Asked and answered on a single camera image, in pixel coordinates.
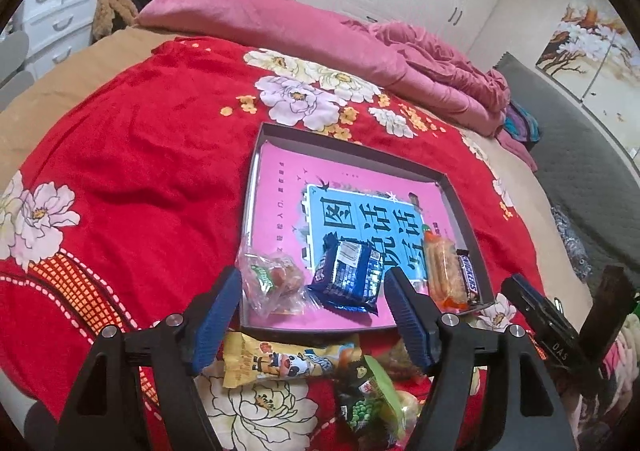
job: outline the metal bolt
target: metal bolt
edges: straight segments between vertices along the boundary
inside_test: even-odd
[[[524,332],[524,328],[522,328],[520,325],[509,326],[509,332],[514,337],[524,337],[524,335],[526,334],[526,332]]]
[[[447,326],[456,326],[460,323],[460,318],[455,314],[443,314],[442,322]]]
[[[110,338],[118,333],[118,328],[116,325],[107,325],[102,329],[100,335],[102,337]]]
[[[184,322],[184,316],[182,314],[171,314],[167,316],[165,323],[169,326],[180,326]]]

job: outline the floral blanket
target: floral blanket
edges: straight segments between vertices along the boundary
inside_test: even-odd
[[[316,63],[213,38],[169,41],[64,116],[0,195],[0,367],[55,417],[105,325],[152,326],[234,262],[264,121],[446,173],[494,288],[521,272],[542,290],[507,190],[457,129]],[[484,322],[504,329],[513,314],[501,302]],[[363,334],[361,345],[375,355],[397,338]],[[220,366],[196,384],[226,449],[353,449],[335,419],[331,381],[224,390]],[[146,370],[141,378],[156,446],[165,449],[158,396]],[[422,398],[428,391],[398,386]],[[469,426],[478,399],[468,403]]]

